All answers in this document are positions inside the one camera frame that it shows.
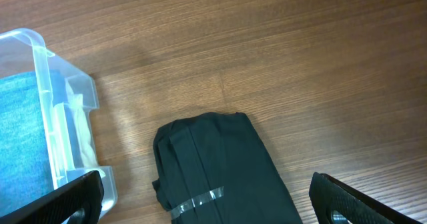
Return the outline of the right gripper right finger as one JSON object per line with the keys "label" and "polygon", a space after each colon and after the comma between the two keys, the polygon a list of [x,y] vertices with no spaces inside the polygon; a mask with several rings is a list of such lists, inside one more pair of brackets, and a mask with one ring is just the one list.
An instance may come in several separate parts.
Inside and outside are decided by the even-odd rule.
{"label": "right gripper right finger", "polygon": [[313,174],[309,196],[319,223],[420,224],[325,173]]}

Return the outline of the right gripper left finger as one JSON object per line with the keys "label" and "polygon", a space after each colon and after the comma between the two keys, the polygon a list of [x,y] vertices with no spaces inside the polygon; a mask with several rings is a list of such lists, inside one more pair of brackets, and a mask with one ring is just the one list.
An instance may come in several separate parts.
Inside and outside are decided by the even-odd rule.
{"label": "right gripper left finger", "polygon": [[2,223],[97,224],[104,196],[98,171],[90,171],[1,218]]}

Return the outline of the cream cloth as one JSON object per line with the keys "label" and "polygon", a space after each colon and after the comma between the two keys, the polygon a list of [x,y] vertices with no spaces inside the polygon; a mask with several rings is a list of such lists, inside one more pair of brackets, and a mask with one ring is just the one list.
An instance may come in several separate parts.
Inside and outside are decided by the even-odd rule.
{"label": "cream cloth", "polygon": [[97,168],[98,164],[95,149],[91,145],[91,131],[86,114],[83,110],[83,95],[75,94],[68,81],[65,82],[65,89],[76,130],[81,162],[83,166],[89,168],[90,171],[99,171],[101,178],[104,178],[105,172]]}

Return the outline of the blue denim jeans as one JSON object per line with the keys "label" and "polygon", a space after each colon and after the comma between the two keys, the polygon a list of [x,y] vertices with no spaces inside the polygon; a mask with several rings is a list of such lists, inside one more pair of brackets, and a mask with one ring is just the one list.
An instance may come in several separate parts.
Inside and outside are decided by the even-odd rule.
{"label": "blue denim jeans", "polygon": [[33,71],[1,79],[1,216],[54,190]]}

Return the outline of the black garment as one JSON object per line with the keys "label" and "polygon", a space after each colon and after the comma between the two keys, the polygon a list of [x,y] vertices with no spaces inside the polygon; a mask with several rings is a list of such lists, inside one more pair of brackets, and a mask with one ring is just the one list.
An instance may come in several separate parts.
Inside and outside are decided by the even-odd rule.
{"label": "black garment", "polygon": [[244,113],[204,113],[157,130],[152,185],[172,223],[301,223]]}

